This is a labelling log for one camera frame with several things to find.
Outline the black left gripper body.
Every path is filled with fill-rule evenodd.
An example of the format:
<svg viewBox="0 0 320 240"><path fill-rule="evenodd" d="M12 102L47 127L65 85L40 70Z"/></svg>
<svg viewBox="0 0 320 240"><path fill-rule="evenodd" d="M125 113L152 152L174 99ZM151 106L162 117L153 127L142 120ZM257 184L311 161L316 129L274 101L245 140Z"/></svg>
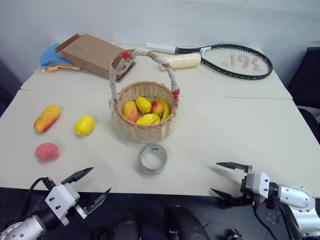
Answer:
<svg viewBox="0 0 320 240"><path fill-rule="evenodd" d="M81 199L79 199L79 201L75 204L74 209L83 220L89 216L88 210L85 206L83 206Z"/></svg>

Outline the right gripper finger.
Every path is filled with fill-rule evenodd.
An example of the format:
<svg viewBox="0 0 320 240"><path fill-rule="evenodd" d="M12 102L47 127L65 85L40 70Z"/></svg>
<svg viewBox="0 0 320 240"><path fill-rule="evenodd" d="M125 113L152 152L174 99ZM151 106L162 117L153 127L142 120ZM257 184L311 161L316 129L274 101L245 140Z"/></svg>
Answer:
<svg viewBox="0 0 320 240"><path fill-rule="evenodd" d="M240 170L243 170L245 173L249 173L252 171L251 165L244 165L244 164L239 164L235 162L217 162L216 164L228 169L233 169L233 170L240 169Z"/></svg>
<svg viewBox="0 0 320 240"><path fill-rule="evenodd" d="M220 200L221 208L233 208L233 207L239 207L239 206L252 205L252 198L248 197L247 195L233 197L231 194L220 191L220 190L216 190L213 188L211 188L210 190L221 197L221 200Z"/></svg>

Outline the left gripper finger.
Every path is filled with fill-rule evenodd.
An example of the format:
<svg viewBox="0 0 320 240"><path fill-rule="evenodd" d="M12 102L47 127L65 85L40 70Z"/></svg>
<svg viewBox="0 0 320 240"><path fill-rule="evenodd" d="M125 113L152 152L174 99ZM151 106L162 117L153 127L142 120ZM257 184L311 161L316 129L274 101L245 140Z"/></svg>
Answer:
<svg viewBox="0 0 320 240"><path fill-rule="evenodd" d="M106 190L104 193L102 193L94 202L89 206L85 208L85 211L87 214L92 214L96 209L98 209L106 200L108 194L111 191L111 187Z"/></svg>
<svg viewBox="0 0 320 240"><path fill-rule="evenodd" d="M72 175L70 175L69 177L67 177L66 179L64 179L61 184L65 185L65 184L71 184L73 182L77 182L78 180L80 180L81 178L83 178L86 174L88 174L90 171L92 171L94 168L93 167L88 167L82 170L79 170L75 173L73 173Z"/></svg>

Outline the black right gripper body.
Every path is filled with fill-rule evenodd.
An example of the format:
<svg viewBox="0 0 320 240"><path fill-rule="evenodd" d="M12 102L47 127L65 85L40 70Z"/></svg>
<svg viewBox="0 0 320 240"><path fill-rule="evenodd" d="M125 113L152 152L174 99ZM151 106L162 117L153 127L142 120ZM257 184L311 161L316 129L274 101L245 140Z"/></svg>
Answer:
<svg viewBox="0 0 320 240"><path fill-rule="evenodd" d="M260 173L248 173L242 184L242 193L246 196L250 196L252 199L252 207L257 208L260 204L260 185L261 185L261 174Z"/></svg>

